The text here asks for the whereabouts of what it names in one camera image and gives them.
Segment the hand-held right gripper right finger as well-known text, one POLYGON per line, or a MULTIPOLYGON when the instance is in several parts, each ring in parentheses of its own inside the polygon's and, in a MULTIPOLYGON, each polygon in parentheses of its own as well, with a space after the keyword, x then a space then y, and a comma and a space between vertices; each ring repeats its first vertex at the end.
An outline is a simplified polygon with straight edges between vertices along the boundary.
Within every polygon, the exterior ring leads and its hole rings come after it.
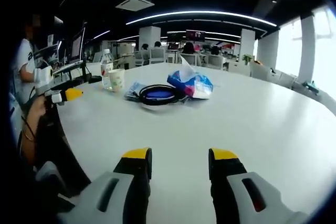
POLYGON ((289 209, 280 191, 246 171, 231 151, 210 148, 208 170, 217 223, 306 223, 309 219, 308 214, 289 209))

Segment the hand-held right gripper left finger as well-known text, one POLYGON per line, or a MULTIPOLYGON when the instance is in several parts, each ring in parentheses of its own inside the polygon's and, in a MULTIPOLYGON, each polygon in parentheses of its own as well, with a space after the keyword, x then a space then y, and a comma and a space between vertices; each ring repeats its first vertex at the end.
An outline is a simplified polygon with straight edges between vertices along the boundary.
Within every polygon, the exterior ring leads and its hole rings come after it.
POLYGON ((70 211, 58 214, 58 220, 60 223, 146 223, 151 177, 151 148, 127 151, 115 169, 89 184, 70 211))

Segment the person's left hand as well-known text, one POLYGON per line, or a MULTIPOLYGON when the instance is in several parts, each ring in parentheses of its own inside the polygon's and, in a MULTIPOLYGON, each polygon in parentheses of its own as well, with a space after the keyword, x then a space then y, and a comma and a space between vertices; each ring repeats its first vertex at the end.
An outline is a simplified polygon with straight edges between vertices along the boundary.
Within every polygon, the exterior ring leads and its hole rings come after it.
POLYGON ((45 115, 46 113, 46 98, 45 96, 41 95, 37 97, 34 102, 32 103, 28 116, 32 119, 40 119, 41 116, 45 115))

